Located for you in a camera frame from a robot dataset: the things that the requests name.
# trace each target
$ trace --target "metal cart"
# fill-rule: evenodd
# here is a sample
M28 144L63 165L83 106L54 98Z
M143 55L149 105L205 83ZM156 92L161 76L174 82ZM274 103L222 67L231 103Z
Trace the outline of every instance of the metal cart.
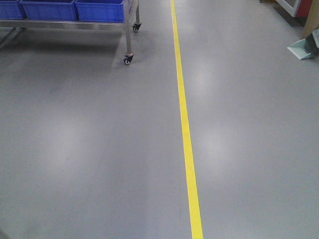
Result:
M134 0L132 7L129 6L129 0L124 0L125 22L88 22L88 21L42 21L42 20L3 20L0 19L0 27L12 27L12 30L0 41L0 47L14 35L18 37L26 28L55 28L55 29L82 29L82 30L111 30L113 28L121 28L125 31L127 51L124 55L124 63L129 65L134 57L131 41L131 27L134 32L138 32L141 27L140 22L140 5L139 0ZM136 16L136 21L133 25L133 17Z

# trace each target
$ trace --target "floor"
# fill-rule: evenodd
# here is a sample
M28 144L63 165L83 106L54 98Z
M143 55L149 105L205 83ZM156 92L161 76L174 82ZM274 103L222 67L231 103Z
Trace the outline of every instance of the floor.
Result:
M0 238L191 238L170 1L140 2L130 66L117 31L0 51ZM319 58L271 4L176 10L204 238L317 239Z

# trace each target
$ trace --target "blue plastic crate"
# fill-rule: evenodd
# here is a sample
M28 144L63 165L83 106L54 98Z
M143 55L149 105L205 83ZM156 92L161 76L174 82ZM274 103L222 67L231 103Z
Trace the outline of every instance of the blue plastic crate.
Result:
M76 0L80 21L124 22L123 0Z
M25 13L20 0L0 0L0 19L23 19Z
M31 20L76 21L75 0L21 0Z

